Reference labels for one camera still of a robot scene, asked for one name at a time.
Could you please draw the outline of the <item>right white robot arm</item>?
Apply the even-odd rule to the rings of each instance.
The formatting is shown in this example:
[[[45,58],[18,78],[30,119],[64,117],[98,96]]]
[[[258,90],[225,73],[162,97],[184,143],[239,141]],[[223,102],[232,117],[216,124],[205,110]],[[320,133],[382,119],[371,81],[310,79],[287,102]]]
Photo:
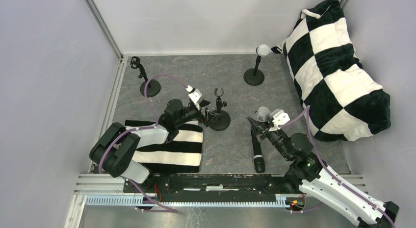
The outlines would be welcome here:
[[[324,162],[304,133],[288,136],[272,130],[271,122],[247,118],[253,135],[267,139],[282,157],[292,162],[283,178],[296,190],[337,211],[358,228],[393,228],[399,206],[371,197],[345,180]]]

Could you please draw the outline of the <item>white microphone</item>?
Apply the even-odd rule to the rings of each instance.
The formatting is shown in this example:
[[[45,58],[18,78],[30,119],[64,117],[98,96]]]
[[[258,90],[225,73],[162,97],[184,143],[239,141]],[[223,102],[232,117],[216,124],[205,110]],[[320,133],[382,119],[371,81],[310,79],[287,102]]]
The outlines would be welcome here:
[[[266,57],[270,53],[270,47],[266,44],[261,44],[256,48],[256,54],[260,57]]]

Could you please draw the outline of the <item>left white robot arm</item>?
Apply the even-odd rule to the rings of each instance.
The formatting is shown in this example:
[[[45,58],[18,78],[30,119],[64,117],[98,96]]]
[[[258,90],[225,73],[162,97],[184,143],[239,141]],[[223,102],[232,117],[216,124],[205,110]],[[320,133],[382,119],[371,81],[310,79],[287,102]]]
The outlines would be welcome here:
[[[202,160],[203,129],[222,119],[222,114],[204,110],[178,99],[168,102],[157,123],[115,122],[97,141],[89,158],[100,173],[126,177],[142,184],[153,174],[197,173]]]

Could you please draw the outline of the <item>silver grey microphone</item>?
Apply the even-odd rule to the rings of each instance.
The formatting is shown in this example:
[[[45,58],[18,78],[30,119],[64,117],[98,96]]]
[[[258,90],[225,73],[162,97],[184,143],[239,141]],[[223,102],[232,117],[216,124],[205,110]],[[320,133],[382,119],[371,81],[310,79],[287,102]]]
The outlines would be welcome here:
[[[270,120],[270,110],[266,106],[259,107],[256,111],[256,120],[264,123]]]

